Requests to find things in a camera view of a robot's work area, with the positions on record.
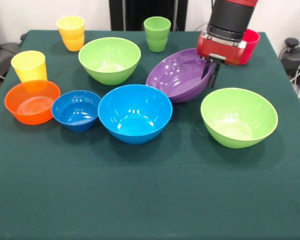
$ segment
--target dark blue bowl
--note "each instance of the dark blue bowl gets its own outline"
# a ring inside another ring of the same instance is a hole
[[[101,98],[91,91],[71,91],[54,102],[52,115],[69,130],[84,132],[96,122],[100,100]]]
[[[170,99],[160,90],[141,84],[124,85],[101,100],[101,123],[117,139],[143,144],[162,132],[172,116]]]

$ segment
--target orange bowl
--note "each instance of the orange bowl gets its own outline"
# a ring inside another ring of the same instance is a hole
[[[47,80],[31,80],[13,87],[4,98],[6,109],[21,123],[43,124],[53,118],[51,107],[60,97],[59,87]]]

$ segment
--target yellow cup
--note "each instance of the yellow cup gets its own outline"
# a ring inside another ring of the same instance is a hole
[[[77,39],[62,38],[62,41],[69,51],[76,52],[79,51],[85,44],[85,35]]]
[[[11,59],[11,65],[22,83],[31,80],[48,80],[46,57],[40,51],[23,51]]]
[[[85,43],[85,20],[80,16],[63,16],[56,21],[56,27],[65,47],[79,51]]]

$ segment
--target bowl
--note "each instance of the bowl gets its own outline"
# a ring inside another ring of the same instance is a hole
[[[128,144],[144,144],[159,135],[169,122],[173,108],[160,90],[131,84],[113,89],[101,100],[101,123],[117,139]]]
[[[54,102],[52,115],[67,129],[77,133],[85,132],[98,118],[100,100],[100,97],[91,91],[70,91]]]
[[[6,109],[21,123],[43,124],[53,118],[51,107],[60,96],[59,87],[47,80],[19,83],[6,94]]]
[[[87,73],[105,85],[118,85],[134,72],[141,57],[139,47],[119,37],[103,37],[88,42],[79,51],[79,61]]]
[[[209,133],[232,149],[253,146],[278,125],[274,106],[263,96],[242,88],[222,88],[208,94],[201,115]]]
[[[145,84],[164,92],[171,102],[184,103],[197,97],[207,86],[213,64],[202,74],[206,60],[196,48],[179,51],[161,61],[149,74]]]

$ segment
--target purple bowl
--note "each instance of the purple bowl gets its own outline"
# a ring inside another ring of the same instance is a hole
[[[145,84],[164,92],[171,102],[184,103],[197,97],[207,86],[213,65],[201,79],[206,60],[196,48],[179,51],[161,61]]]

